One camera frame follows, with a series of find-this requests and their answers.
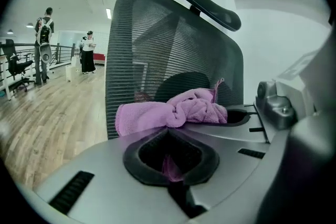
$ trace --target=fluorescent light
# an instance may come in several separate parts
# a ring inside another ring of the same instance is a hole
[[[111,10],[109,8],[106,9],[106,14],[109,19],[112,19]]]

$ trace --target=black shirt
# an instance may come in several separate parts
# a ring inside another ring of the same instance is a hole
[[[49,22],[50,17],[43,17],[43,20],[44,20],[44,23],[46,24],[47,22]],[[36,25],[35,25],[36,32],[38,32],[39,26],[40,26],[39,22],[36,22]],[[51,33],[54,33],[54,22],[50,24],[50,28],[51,28]]]

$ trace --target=wooden floor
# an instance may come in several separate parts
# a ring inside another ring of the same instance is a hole
[[[104,68],[76,72],[65,67],[48,74],[43,86],[30,85],[11,101],[0,98],[1,157],[13,179],[34,189],[50,173],[94,144],[107,140]]]

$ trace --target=black hair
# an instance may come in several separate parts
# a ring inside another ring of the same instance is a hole
[[[51,15],[52,11],[53,11],[53,8],[49,7],[49,8],[46,9],[46,14]]]

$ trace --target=light wood floor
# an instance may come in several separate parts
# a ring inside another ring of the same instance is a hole
[[[55,69],[46,85],[0,98],[1,157],[13,179],[34,189],[50,173],[107,140],[104,68],[65,79]]]

